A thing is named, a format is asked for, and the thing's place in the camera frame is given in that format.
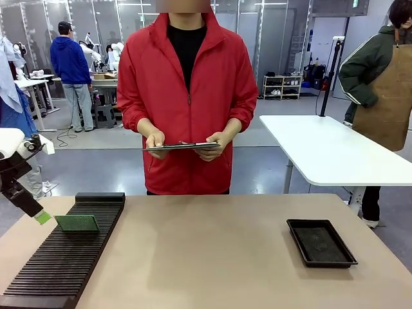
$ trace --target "jacket sleeve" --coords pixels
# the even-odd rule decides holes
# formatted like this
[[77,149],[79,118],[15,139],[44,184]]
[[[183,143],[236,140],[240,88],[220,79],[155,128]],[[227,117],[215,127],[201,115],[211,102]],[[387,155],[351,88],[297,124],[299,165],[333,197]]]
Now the jacket sleeve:
[[365,108],[378,102],[378,97],[373,93],[372,88],[362,81],[362,75],[378,65],[379,49],[380,44],[376,36],[370,38],[343,62],[339,71],[343,92],[354,103]]
[[56,75],[58,77],[61,77],[60,71],[59,71],[59,64],[57,63],[56,54],[54,52],[53,45],[50,46],[50,61],[51,61],[51,65],[53,66],[53,69]]
[[76,44],[76,52],[77,52],[77,60],[79,62],[80,69],[84,75],[84,80],[88,81],[88,84],[91,85],[91,78],[90,78],[90,72],[89,72],[89,65],[86,60],[86,57],[84,56],[84,52],[82,48],[80,47],[79,44]]
[[247,129],[253,119],[258,94],[252,65],[245,43],[242,41],[236,72],[234,99],[229,114],[229,119],[236,118],[240,120],[242,124],[241,132]]
[[134,132],[137,132],[137,124],[140,119],[149,118],[140,98],[135,68],[131,62],[127,43],[123,49],[118,69],[117,106],[123,114],[124,127]]

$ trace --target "brown table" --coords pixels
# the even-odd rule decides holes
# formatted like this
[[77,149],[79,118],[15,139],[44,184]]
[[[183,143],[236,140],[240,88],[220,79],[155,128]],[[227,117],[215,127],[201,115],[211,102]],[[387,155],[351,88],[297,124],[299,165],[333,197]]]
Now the brown table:
[[[73,197],[45,198],[64,214]],[[329,219],[359,265],[305,268],[286,219]],[[55,226],[27,216],[0,238],[0,291]],[[412,275],[338,197],[134,196],[77,308],[411,308]]]

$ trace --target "black hair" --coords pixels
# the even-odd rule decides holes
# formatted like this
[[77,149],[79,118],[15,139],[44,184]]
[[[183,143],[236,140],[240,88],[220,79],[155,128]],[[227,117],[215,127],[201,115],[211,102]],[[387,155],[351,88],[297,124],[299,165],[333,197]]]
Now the black hair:
[[71,29],[71,24],[66,21],[59,22],[58,28],[59,28],[60,35],[68,35],[70,31],[73,31]]
[[400,29],[412,17],[412,0],[395,0],[389,9],[389,19],[396,29]]

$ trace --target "shoe rack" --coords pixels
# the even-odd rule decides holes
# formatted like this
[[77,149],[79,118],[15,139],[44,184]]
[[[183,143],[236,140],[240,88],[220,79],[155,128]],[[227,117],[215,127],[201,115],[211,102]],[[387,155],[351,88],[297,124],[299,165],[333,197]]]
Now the shoe rack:
[[301,95],[302,75],[291,76],[264,76],[263,77],[263,99],[284,98],[298,99]]

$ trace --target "cable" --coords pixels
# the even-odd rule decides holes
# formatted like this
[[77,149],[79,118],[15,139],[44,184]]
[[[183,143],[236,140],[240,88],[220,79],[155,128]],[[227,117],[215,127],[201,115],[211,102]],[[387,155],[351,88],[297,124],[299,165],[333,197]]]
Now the cable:
[[[329,59],[328,59],[327,65],[326,65],[326,69],[328,69],[329,62],[330,62],[330,57],[332,56],[333,42],[335,42],[335,41],[332,40],[332,46],[330,47]],[[321,95],[321,92],[322,92],[322,87],[321,87],[321,90],[319,90],[319,93],[317,94],[317,99],[316,99],[316,103],[315,103],[315,115],[316,115],[316,116],[318,116],[318,114],[317,114],[317,101],[319,100],[319,97],[320,97],[320,95]]]
[[[75,103],[75,92],[76,90],[73,89],[73,100],[71,101],[72,103],[72,107],[71,107],[71,120],[70,120],[70,124],[73,123],[73,116],[75,113],[75,104],[77,104],[77,102]],[[59,135],[57,135],[57,140],[60,142],[59,147],[67,147],[69,146],[69,144],[63,140],[61,140],[62,137],[66,136],[68,138],[77,138],[76,134],[69,134],[70,130],[72,129],[72,127],[70,126],[68,129],[62,129],[65,130],[64,132],[60,133]]]
[[7,168],[7,169],[1,170],[1,171],[0,171],[0,174],[1,174],[1,173],[4,173],[4,172],[7,172],[7,171],[11,171],[12,169],[15,169],[16,167],[19,167],[19,166],[22,165],[23,163],[27,162],[28,160],[30,160],[31,158],[33,158],[37,153],[39,153],[39,152],[41,151],[41,149],[43,149],[44,145],[45,145],[45,144],[43,144],[42,146],[40,146],[40,147],[38,148],[38,150],[36,150],[34,153],[32,153],[32,154],[31,154],[30,156],[28,156],[27,158],[25,158],[22,162],[16,164],[15,166],[11,166],[11,167],[9,167],[9,168]]

